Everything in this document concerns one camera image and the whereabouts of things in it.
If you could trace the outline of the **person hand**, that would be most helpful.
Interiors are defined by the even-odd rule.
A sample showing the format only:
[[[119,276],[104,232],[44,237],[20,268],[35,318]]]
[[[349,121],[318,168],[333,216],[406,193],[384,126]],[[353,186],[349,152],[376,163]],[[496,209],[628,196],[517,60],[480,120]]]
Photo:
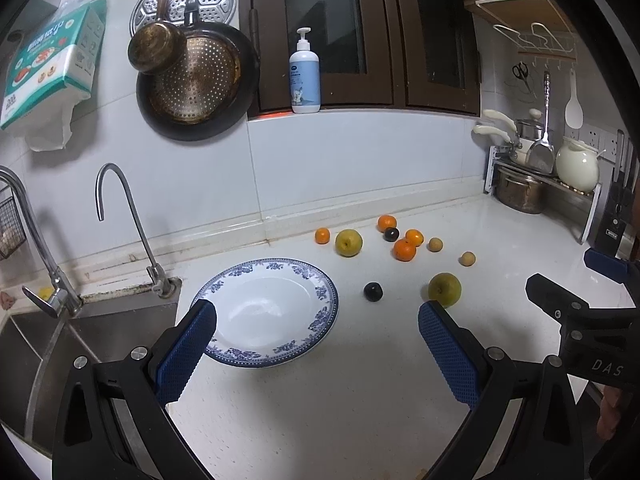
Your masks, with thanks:
[[[605,386],[600,402],[600,415],[597,423],[597,434],[605,441],[611,440],[620,423],[620,410],[618,404],[622,392],[620,389]]]

